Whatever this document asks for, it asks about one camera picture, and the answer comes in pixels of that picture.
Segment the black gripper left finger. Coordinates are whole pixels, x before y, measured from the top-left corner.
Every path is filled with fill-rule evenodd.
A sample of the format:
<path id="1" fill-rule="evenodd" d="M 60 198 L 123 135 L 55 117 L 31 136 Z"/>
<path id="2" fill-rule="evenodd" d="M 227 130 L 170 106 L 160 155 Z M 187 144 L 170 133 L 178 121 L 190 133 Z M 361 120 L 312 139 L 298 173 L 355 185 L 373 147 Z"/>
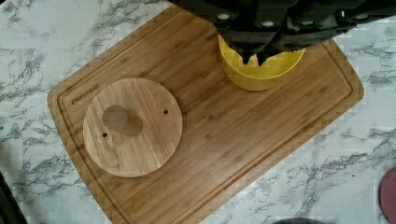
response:
<path id="1" fill-rule="evenodd" d="M 239 55 L 242 58 L 243 64 L 248 64 L 250 58 L 253 56 L 252 52 L 240 52 Z"/>

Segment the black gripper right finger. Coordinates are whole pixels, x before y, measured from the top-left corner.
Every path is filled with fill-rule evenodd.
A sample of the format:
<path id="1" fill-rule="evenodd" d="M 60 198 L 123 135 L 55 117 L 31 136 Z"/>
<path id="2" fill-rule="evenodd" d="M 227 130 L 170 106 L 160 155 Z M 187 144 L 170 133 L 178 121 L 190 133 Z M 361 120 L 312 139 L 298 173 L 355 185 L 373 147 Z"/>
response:
<path id="1" fill-rule="evenodd" d="M 258 66 L 262 66 L 265 63 L 265 61 L 272 56 L 273 56 L 272 52 L 266 52 L 266 51 L 258 52 L 256 54 Z"/>

